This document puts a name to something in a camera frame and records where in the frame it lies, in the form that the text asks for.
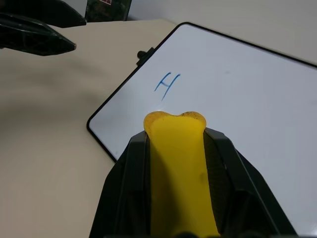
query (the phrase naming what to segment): black frame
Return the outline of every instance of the black frame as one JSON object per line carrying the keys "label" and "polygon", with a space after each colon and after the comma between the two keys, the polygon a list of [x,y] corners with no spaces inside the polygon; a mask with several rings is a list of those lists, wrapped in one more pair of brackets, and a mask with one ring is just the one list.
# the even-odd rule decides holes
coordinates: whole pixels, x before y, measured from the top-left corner
{"label": "black frame", "polygon": [[101,145],[101,147],[106,151],[106,153],[111,157],[111,159],[116,162],[117,160],[115,159],[115,157],[110,153],[110,151],[105,147],[105,145],[102,144],[102,142],[98,139],[98,137],[92,132],[92,130],[90,130],[89,128],[89,123],[91,121],[91,119],[104,107],[104,105],[121,89],[121,87],[143,66],[143,64],[145,64],[145,62],[165,43],[165,41],[168,40],[168,38],[182,25],[190,25],[190,26],[194,26],[194,27],[197,27],[197,28],[200,28],[202,30],[205,30],[205,31],[209,31],[211,33],[214,33],[214,34],[217,34],[217,35],[220,35],[220,36],[223,36],[223,37],[226,37],[226,38],[229,38],[231,40],[234,40],[234,41],[237,41],[237,42],[240,42],[240,43],[243,43],[243,44],[246,44],[246,45],[249,45],[249,46],[252,46],[254,48],[257,48],[257,49],[260,49],[260,50],[264,50],[264,51],[267,51],[267,52],[270,52],[272,54],[275,54],[275,55],[278,55],[278,56],[282,56],[282,57],[285,57],[287,59],[290,59],[290,60],[293,60],[293,61],[296,61],[296,62],[299,62],[299,63],[302,63],[302,64],[305,64],[305,65],[308,65],[310,67],[313,67],[313,68],[316,68],[317,69],[317,65],[316,64],[313,64],[313,63],[310,63],[310,62],[306,62],[306,61],[303,61],[301,59],[297,59],[295,57],[292,57],[292,56],[288,56],[288,55],[285,55],[285,54],[282,54],[282,53],[279,53],[279,52],[276,52],[276,51],[273,51],[273,50],[270,50],[270,49],[267,49],[267,48],[264,48],[262,46],[258,46],[258,45],[255,45],[253,43],[250,43],[250,42],[247,42],[247,41],[244,41],[244,40],[241,40],[241,39],[238,39],[238,38],[235,38],[235,37],[232,37],[232,36],[228,36],[226,34],[223,34],[223,33],[220,33],[220,32],[217,32],[217,31],[214,31],[214,30],[211,30],[211,29],[208,29],[206,27],[203,27],[203,26],[199,26],[199,25],[196,25],[194,23],[191,23],[191,22],[183,22],[183,23],[180,23],[179,25],[177,25],[169,34],[168,36],[166,36],[164,38],[164,40],[162,40],[162,42],[151,52],[151,55],[148,56],[144,62],[139,65],[138,67],[136,67],[136,69],[119,85],[118,88],[116,88],[116,90],[105,100],[104,103],[101,104],[101,106],[89,117],[88,121],[87,121],[87,124],[86,124],[86,127],[87,127],[87,130],[90,132],[90,134],[97,140],[97,142]]}

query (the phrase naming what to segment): table surface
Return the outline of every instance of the table surface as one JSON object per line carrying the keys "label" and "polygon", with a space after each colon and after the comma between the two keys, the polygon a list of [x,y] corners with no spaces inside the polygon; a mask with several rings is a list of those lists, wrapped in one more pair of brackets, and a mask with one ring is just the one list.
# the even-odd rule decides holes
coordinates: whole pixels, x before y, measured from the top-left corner
{"label": "table surface", "polygon": [[113,161],[86,130],[136,67],[137,52],[175,27],[164,20],[57,29],[77,44],[39,57],[0,51],[0,234],[87,238]]}

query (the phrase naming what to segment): black clip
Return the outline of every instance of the black clip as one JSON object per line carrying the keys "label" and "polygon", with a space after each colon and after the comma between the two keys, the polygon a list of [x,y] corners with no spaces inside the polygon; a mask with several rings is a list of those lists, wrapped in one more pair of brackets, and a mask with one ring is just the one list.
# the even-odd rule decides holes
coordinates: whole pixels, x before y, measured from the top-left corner
{"label": "black clip", "polygon": [[139,61],[137,62],[137,66],[142,66],[154,53],[154,48],[151,47],[147,52],[139,51],[138,58]]}

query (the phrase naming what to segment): whiteboard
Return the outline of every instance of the whiteboard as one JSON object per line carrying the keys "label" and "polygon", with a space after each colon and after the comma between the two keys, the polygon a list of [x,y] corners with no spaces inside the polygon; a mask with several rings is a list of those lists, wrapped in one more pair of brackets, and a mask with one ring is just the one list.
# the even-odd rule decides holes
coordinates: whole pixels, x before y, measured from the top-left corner
{"label": "whiteboard", "polygon": [[299,235],[317,235],[317,70],[179,25],[90,118],[118,159],[154,111],[201,113],[263,175]]}

